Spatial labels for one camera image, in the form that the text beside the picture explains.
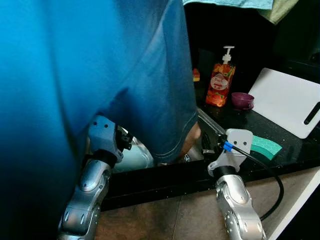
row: blue t-shirt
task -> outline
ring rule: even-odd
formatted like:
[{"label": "blue t-shirt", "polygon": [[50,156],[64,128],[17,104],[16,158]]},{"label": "blue t-shirt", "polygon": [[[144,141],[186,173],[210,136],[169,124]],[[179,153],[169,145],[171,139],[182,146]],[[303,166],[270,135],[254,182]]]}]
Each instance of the blue t-shirt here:
[{"label": "blue t-shirt", "polygon": [[0,239],[59,222],[96,114],[161,162],[197,120],[181,0],[2,0],[0,82]]}]

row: stainless steel sink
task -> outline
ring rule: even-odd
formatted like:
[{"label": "stainless steel sink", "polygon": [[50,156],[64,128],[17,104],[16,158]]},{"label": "stainless steel sink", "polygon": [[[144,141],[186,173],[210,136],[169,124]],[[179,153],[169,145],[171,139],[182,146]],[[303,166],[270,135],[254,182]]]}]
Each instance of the stainless steel sink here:
[{"label": "stainless steel sink", "polygon": [[[203,160],[203,138],[206,139],[207,147],[215,149],[219,134],[225,130],[214,122],[206,113],[198,109],[198,124],[201,129],[201,137],[184,157],[185,162]],[[117,163],[113,169],[114,173],[128,172],[137,169],[155,167],[155,162],[148,149],[135,137],[132,141],[131,150],[123,151],[123,160]]]}]

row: bottle label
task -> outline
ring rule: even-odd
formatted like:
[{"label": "bottle label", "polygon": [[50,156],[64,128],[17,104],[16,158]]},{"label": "bottle label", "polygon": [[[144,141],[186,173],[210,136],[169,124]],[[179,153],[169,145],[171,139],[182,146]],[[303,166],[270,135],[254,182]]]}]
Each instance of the bottle label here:
[{"label": "bottle label", "polygon": [[224,90],[228,86],[228,80],[221,73],[212,77],[210,83],[211,87],[215,90]]}]

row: pump dispenser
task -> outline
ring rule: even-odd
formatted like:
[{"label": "pump dispenser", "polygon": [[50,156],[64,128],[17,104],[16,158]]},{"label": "pump dispenser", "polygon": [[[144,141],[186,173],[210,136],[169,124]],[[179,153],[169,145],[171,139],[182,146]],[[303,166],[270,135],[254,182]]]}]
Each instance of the pump dispenser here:
[{"label": "pump dispenser", "polygon": [[205,98],[207,104],[222,107],[227,102],[228,93],[231,86],[232,78],[235,74],[236,67],[229,63],[231,60],[230,50],[234,46],[224,46],[226,54],[222,57],[222,64],[214,65],[209,89]]},{"label": "pump dispenser", "polygon": [[230,50],[234,49],[235,46],[224,46],[224,49],[227,49],[226,54],[222,57],[223,64],[228,64],[231,60]]}]

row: red object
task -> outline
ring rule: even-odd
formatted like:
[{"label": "red object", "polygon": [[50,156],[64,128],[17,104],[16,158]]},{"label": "red object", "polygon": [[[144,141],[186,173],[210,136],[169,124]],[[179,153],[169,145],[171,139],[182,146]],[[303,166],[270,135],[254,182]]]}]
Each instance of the red object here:
[{"label": "red object", "polygon": [[229,64],[214,66],[205,102],[222,107],[227,102],[228,93],[236,67]]},{"label": "red object", "polygon": [[193,73],[193,81],[199,82],[200,81],[200,73],[199,73],[198,69],[194,68],[192,73]]}]

